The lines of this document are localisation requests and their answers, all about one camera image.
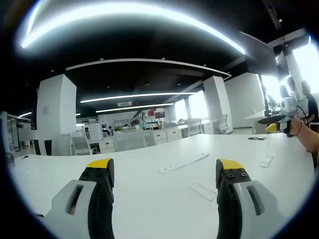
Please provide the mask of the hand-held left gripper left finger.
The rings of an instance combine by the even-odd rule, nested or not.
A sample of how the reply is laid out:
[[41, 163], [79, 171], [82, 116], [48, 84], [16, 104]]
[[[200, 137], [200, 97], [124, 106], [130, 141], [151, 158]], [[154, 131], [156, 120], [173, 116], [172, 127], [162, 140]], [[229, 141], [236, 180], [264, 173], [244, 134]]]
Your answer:
[[112, 239], [114, 161], [88, 164], [52, 199], [42, 223], [59, 239]]

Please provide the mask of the person's right hand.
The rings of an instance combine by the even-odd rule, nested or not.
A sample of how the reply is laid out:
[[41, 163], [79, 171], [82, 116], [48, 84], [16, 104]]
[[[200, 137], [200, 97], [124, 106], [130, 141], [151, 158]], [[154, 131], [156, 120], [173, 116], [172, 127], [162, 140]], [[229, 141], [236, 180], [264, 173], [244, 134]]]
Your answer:
[[304, 122], [297, 117], [293, 117], [290, 123], [290, 134], [297, 136], [304, 125]]

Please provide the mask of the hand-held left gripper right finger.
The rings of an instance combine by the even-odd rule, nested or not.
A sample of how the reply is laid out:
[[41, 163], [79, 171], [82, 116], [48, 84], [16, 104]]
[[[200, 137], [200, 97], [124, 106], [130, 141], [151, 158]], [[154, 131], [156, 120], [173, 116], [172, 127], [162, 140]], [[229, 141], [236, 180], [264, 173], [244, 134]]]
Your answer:
[[275, 195], [236, 161], [217, 159], [216, 189], [219, 239], [268, 239], [285, 221]]

